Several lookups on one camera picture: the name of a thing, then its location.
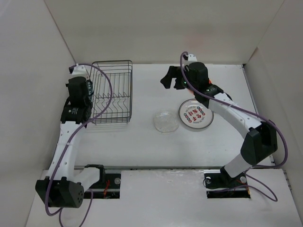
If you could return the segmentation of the white plate red characters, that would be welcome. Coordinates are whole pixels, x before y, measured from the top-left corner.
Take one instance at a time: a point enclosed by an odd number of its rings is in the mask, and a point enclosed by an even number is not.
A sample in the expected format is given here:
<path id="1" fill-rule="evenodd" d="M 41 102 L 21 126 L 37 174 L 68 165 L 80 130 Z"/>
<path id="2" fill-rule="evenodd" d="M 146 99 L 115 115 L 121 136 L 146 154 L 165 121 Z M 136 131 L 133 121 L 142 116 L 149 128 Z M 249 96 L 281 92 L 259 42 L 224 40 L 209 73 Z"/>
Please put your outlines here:
<path id="1" fill-rule="evenodd" d="M 179 107 L 178 114 L 183 124 L 197 130 L 207 128 L 214 119 L 214 113 L 196 99 L 184 101 Z"/>

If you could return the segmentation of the clear glass plate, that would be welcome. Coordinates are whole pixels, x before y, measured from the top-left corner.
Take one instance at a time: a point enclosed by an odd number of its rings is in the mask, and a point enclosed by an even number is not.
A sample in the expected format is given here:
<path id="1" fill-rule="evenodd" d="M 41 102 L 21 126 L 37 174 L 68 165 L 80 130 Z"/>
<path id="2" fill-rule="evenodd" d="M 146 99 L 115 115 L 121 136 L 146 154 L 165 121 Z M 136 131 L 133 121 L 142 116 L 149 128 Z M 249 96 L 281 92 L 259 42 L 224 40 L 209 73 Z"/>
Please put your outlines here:
<path id="1" fill-rule="evenodd" d="M 160 110 L 153 115 L 153 125 L 161 133 L 175 132 L 179 128 L 178 115 L 171 110 Z"/>

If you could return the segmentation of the orange plastic plate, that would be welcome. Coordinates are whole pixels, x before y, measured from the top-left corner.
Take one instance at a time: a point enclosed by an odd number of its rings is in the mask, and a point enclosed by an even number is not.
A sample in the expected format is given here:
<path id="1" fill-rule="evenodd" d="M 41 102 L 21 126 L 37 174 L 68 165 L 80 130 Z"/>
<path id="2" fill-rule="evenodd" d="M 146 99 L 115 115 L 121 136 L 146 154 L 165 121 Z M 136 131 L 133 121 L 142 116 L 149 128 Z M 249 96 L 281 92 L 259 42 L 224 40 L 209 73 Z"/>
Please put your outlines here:
<path id="1" fill-rule="evenodd" d="M 191 93 L 191 94 L 194 94 L 194 91 L 191 89 L 191 88 L 187 88 L 187 90 Z"/>

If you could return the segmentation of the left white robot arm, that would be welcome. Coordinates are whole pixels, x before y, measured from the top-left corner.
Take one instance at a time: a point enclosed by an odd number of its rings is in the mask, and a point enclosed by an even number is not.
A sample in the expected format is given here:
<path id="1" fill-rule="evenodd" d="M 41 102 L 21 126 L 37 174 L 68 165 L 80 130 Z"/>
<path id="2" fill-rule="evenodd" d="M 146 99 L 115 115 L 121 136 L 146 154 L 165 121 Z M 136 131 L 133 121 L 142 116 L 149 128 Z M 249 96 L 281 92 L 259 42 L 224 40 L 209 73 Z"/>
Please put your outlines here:
<path id="1" fill-rule="evenodd" d="M 37 180 L 36 192 L 45 208 L 78 208 L 93 185 L 102 187 L 106 176 L 101 165 L 88 165 L 74 174 L 81 138 L 91 116 L 91 82 L 83 76 L 69 79 L 69 96 L 60 118 L 60 136 L 45 179 Z"/>

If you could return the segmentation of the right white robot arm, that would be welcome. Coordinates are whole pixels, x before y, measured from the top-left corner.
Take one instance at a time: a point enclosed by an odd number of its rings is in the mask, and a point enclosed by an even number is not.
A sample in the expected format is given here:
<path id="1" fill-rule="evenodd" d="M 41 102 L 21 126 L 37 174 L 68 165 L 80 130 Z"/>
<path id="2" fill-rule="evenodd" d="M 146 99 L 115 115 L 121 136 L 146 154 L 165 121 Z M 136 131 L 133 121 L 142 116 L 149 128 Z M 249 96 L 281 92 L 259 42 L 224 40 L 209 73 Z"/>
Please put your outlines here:
<path id="1" fill-rule="evenodd" d="M 230 186 L 244 171 L 277 151 L 277 135 L 273 123 L 240 111 L 228 94 L 211 83 L 208 69 L 203 63 L 193 62 L 184 69 L 180 66 L 170 66 L 160 82 L 169 89 L 172 80 L 175 80 L 176 90 L 193 91 L 199 103 L 220 115 L 244 139 L 240 153 L 220 169 L 219 181 L 222 185 Z"/>

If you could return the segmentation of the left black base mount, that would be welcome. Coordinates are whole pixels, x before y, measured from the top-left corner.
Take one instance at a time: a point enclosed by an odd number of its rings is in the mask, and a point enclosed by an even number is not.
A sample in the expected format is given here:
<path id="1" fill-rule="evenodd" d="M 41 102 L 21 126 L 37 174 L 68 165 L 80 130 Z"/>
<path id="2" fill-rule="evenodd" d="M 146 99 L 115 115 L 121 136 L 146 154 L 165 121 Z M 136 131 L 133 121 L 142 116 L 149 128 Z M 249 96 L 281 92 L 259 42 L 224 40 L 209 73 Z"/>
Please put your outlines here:
<path id="1" fill-rule="evenodd" d="M 119 199 L 121 186 L 121 172 L 106 172 L 104 179 L 97 181 L 90 189 L 93 199 Z"/>

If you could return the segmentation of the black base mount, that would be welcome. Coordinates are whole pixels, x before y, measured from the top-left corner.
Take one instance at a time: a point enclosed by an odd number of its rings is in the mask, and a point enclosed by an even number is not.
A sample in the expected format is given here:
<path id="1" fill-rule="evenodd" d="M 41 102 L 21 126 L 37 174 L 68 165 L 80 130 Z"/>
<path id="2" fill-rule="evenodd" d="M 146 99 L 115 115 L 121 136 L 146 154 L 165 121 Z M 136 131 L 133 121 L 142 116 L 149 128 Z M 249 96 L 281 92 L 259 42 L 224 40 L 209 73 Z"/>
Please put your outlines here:
<path id="1" fill-rule="evenodd" d="M 203 185 L 208 199 L 250 199 L 247 179 L 244 173 L 230 178 L 219 172 L 204 172 Z"/>
<path id="2" fill-rule="evenodd" d="M 90 189 L 93 199 L 119 199 L 121 186 L 121 172 L 106 172 L 104 179 L 97 181 Z"/>

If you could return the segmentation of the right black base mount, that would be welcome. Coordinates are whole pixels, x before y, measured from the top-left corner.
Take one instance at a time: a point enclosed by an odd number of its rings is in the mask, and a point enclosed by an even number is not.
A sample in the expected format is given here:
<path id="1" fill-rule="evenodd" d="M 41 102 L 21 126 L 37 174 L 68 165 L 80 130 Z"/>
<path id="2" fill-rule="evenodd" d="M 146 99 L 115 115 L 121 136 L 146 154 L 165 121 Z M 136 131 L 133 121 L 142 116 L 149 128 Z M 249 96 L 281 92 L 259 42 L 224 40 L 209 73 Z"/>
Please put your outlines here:
<path id="1" fill-rule="evenodd" d="M 204 172 L 203 185 L 208 199 L 250 199 L 247 179 L 244 173 L 230 178 L 219 172 Z"/>

